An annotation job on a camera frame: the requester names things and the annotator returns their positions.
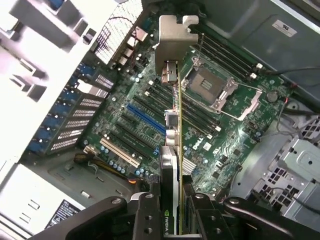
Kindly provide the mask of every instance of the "green circuit board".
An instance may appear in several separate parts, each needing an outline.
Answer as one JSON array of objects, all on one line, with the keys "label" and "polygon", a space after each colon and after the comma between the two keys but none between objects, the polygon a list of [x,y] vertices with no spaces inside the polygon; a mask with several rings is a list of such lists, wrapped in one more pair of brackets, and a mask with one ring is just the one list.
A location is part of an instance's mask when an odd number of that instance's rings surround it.
[{"label": "green circuit board", "polygon": [[[158,35],[157,30],[149,33],[153,33],[155,37]],[[239,58],[257,62],[216,33],[212,34],[237,53]],[[136,51],[147,59],[147,64],[135,62],[133,74],[125,70],[108,70],[109,77],[116,79],[116,87],[81,141],[94,146],[100,152],[102,160],[115,168],[120,167],[126,176],[145,178],[160,172],[159,147],[165,144],[164,114],[165,110],[172,109],[172,90],[168,86],[161,86],[161,80],[155,74],[154,52],[151,47],[156,42],[156,39],[147,40]],[[257,89],[262,91],[257,107],[242,121],[222,112],[209,111],[199,105],[201,95],[184,92],[184,157],[196,166],[192,172],[195,189],[216,196],[228,186],[259,141],[259,136],[277,118],[290,90],[279,77],[257,76],[253,81],[244,81],[212,60],[209,54],[203,53],[199,55],[196,48],[189,49],[183,60],[181,78],[194,67],[192,59],[199,56],[204,62],[202,68],[224,81],[233,78],[240,85],[228,97],[222,108],[224,112],[232,116],[241,115],[251,105]],[[270,92],[277,92],[277,101],[267,101],[266,95]],[[101,144],[102,138],[135,159],[135,164]]]}]

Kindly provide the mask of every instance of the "metal pci bracket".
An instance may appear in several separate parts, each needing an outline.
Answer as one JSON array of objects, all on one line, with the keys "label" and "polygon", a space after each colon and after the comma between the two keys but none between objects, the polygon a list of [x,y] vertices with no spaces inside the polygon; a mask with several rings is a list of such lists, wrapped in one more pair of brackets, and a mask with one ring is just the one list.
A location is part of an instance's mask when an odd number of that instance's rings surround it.
[{"label": "metal pci bracket", "polygon": [[198,42],[198,34],[189,32],[188,27],[198,24],[196,15],[183,16],[182,24],[174,15],[159,18],[159,43],[155,46],[155,72],[161,76],[166,61],[181,61],[188,48]]}]

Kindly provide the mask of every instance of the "vent grille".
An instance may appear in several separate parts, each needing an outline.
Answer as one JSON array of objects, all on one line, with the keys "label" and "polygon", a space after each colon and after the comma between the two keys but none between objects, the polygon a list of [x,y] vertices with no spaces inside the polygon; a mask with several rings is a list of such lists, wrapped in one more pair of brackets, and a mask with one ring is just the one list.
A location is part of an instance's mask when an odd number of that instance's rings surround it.
[{"label": "vent grille", "polygon": [[312,140],[320,134],[320,116],[302,130],[304,140]]},{"label": "vent grille", "polygon": [[142,11],[141,0],[128,0],[115,8],[97,38],[95,55],[101,61],[109,63]]}]

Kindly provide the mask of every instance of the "motherboard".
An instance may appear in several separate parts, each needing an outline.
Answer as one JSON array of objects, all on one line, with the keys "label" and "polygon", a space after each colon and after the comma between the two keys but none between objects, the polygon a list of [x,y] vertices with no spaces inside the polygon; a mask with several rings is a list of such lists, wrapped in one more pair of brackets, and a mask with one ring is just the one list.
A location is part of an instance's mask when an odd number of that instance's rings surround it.
[{"label": "motherboard", "polygon": [[[173,90],[155,73],[157,19],[141,23],[144,37],[123,49],[122,67],[105,68],[115,86],[80,141],[85,152],[127,177],[160,173]],[[207,26],[192,31],[199,42],[186,52],[180,70],[183,174],[192,176],[197,192],[221,197],[290,89],[279,77],[260,76],[262,64]]]}]

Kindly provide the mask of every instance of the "mounting hole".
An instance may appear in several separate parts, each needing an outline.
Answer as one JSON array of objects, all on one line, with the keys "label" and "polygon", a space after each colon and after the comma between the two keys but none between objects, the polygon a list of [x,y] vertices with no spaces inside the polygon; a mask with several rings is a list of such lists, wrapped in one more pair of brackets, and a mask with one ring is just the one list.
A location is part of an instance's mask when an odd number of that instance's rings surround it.
[{"label": "mounting hole", "polygon": [[214,231],[216,232],[216,234],[221,234],[222,233],[222,230],[220,228],[216,228],[216,229],[214,229]]},{"label": "mounting hole", "polygon": [[146,234],[150,234],[150,233],[152,233],[152,228],[146,228],[146,229],[144,229],[144,232],[146,233]]}]

